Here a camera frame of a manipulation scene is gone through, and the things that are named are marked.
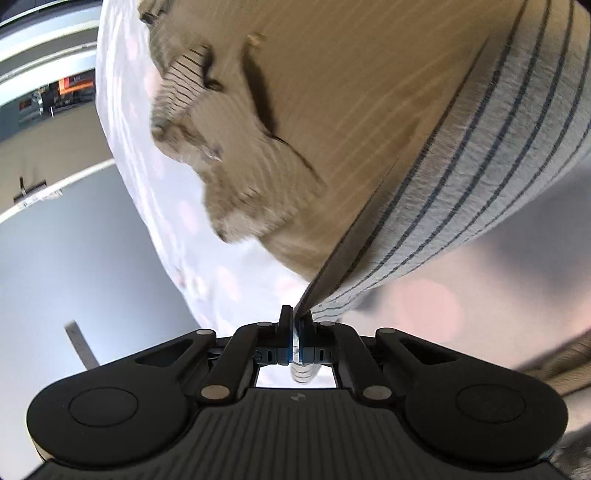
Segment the beige striped shirt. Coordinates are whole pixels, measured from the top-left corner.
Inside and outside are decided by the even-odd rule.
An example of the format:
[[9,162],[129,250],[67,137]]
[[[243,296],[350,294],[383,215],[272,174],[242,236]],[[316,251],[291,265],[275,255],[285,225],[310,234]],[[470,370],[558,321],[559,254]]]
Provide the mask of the beige striped shirt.
[[142,1],[150,135],[339,321],[537,197],[590,136],[577,1]]

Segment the stack of folded clothes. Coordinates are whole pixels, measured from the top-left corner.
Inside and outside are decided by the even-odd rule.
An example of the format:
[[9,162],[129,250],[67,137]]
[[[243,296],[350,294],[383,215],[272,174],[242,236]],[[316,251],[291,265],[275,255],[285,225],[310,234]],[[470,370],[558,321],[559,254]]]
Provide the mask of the stack of folded clothes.
[[547,355],[520,373],[540,380],[560,396],[590,389],[591,332],[587,330],[570,343]]

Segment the pink dotted bed sheet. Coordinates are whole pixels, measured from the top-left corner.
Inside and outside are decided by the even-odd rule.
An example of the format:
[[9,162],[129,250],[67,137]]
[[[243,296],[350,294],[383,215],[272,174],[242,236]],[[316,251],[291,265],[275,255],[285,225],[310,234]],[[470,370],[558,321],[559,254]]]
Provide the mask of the pink dotted bed sheet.
[[[284,304],[301,303],[308,281],[256,239],[219,239],[202,206],[197,174],[155,146],[149,124],[160,77],[138,16],[140,2],[107,1],[100,16],[97,110],[114,161],[197,323],[229,335],[246,323],[273,321]],[[577,163],[589,150],[590,136]],[[526,211],[542,193],[478,238],[370,291],[332,322],[363,334],[390,326],[509,366],[568,341],[577,330],[550,315],[548,295],[532,310],[522,307],[529,293],[543,292],[544,273],[573,255],[553,247],[548,225],[538,212]],[[520,308],[511,312],[510,303]]]

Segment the cream bedroom door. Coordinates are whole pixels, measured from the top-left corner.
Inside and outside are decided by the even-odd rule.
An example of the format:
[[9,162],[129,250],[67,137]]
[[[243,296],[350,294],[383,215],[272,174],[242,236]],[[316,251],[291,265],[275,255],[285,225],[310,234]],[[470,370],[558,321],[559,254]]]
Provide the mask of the cream bedroom door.
[[17,205],[20,176],[49,187],[111,158],[94,104],[42,120],[1,142],[1,211]]

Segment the grey wall switch plate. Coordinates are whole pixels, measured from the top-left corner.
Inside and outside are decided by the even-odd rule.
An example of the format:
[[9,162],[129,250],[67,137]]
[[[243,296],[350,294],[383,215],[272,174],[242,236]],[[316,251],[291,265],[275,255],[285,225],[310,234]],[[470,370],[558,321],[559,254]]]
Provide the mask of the grey wall switch plate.
[[71,321],[64,326],[64,331],[85,369],[92,370],[98,368],[100,364],[90,349],[78,324],[75,321]]

